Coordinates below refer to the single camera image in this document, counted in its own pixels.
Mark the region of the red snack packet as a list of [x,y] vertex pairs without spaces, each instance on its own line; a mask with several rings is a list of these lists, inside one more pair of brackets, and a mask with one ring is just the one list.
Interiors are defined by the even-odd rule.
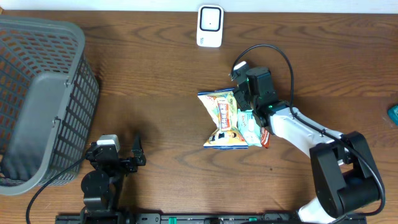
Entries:
[[264,148],[269,148],[270,144],[270,133],[266,128],[261,128],[261,145]]

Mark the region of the large white snack bag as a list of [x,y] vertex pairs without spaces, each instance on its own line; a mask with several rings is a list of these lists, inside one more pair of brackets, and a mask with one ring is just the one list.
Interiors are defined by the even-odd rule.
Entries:
[[248,144],[238,130],[238,106],[233,88],[199,92],[199,100],[216,124],[203,147],[208,149],[247,149]]

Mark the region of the teal wet wipes packet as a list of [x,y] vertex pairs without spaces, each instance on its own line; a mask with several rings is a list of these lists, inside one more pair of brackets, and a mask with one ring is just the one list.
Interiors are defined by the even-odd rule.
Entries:
[[251,110],[238,109],[238,130],[248,146],[262,147],[261,128],[257,125]]

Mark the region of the teal mouthwash bottle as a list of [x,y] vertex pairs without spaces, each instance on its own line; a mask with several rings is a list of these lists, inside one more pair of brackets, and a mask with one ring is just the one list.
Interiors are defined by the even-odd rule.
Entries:
[[398,105],[394,105],[388,109],[387,114],[391,121],[397,126],[398,125]]

